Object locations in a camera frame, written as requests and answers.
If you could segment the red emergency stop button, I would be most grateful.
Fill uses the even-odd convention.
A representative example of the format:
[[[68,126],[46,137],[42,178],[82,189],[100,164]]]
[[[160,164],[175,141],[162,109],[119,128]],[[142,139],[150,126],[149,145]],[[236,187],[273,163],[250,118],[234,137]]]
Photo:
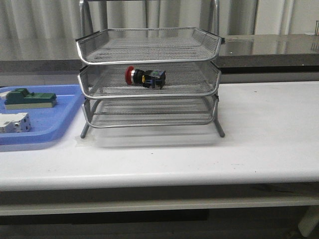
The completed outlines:
[[[129,66],[125,71],[125,81],[128,85],[142,85],[145,88],[160,87],[165,85],[166,71],[162,70],[147,70],[143,71]]]

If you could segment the silver mesh tray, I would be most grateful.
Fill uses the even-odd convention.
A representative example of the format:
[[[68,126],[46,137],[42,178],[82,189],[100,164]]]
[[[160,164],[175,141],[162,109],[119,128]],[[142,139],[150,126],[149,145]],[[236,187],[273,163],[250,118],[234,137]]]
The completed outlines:
[[[202,125],[216,119],[216,97],[182,99],[90,100],[82,109],[94,128]]]
[[[125,81],[127,64],[86,66],[78,74],[80,88],[90,99],[141,97],[200,97],[218,91],[221,71],[210,61],[134,64],[140,70],[166,72],[162,88],[128,85]]]
[[[196,27],[105,29],[76,40],[87,65],[213,60],[222,39]]]

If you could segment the silver mesh bottom tray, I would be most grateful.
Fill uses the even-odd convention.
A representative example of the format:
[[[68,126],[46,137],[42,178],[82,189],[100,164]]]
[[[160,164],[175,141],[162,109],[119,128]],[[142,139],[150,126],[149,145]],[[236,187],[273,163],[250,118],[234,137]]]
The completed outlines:
[[[82,109],[94,128],[202,125],[216,119],[216,97],[182,99],[90,100]]]

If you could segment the silver mesh top tray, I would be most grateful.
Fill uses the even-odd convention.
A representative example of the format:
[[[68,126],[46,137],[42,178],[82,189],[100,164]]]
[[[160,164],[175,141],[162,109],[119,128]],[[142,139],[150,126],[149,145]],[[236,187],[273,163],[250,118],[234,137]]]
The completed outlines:
[[[213,60],[222,39],[196,27],[105,29],[76,40],[87,65]]]

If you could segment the blue plastic tray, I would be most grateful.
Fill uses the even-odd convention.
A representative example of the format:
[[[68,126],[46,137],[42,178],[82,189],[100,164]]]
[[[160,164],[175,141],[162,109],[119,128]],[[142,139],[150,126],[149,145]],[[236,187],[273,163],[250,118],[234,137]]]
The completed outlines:
[[[3,146],[17,146],[45,143],[61,138],[83,104],[84,96],[79,85],[22,87],[35,93],[55,93],[57,104],[52,108],[6,110],[4,100],[1,100],[0,112],[2,114],[28,113],[31,129],[29,132],[2,133],[0,135],[0,144]]]

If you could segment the dark granite counter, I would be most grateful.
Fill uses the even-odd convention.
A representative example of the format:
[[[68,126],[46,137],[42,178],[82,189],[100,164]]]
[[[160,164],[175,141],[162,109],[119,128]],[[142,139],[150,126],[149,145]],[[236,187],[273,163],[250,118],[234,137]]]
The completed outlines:
[[[232,35],[214,60],[223,73],[317,72],[319,38],[306,34]],[[78,71],[75,40],[2,39],[1,73]]]

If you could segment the green terminal block module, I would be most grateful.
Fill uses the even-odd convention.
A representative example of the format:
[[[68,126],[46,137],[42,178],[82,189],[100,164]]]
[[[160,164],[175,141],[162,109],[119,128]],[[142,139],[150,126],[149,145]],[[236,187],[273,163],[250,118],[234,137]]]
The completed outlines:
[[[4,102],[7,110],[52,108],[57,103],[55,93],[29,92],[27,88],[17,88],[10,91]]]

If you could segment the white circuit breaker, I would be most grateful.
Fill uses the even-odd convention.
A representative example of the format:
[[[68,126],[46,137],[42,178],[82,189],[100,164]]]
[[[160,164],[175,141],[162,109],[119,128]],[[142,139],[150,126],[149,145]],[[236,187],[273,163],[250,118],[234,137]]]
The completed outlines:
[[[30,130],[31,123],[28,113],[0,115],[1,133],[28,132]]]

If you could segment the white table leg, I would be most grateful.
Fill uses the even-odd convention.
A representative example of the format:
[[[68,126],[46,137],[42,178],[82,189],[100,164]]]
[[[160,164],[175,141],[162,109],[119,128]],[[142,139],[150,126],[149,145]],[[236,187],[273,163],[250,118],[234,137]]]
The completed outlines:
[[[319,223],[319,207],[310,206],[300,222],[298,229],[302,236],[308,237]]]

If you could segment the grey metal rack frame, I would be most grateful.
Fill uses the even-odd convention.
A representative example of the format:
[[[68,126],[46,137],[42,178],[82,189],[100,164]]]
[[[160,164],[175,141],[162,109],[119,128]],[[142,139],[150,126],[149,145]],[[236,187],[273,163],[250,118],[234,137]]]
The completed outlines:
[[[80,29],[81,35],[85,36],[88,32],[93,34],[93,23],[89,7],[90,0],[80,0],[79,9],[80,9]],[[213,29],[213,33],[219,34],[219,10],[220,10],[220,1],[211,0],[209,3],[209,16],[208,16],[208,29]],[[221,137],[225,136],[225,133],[218,121],[218,112],[216,112],[216,119],[213,120],[217,132]]]

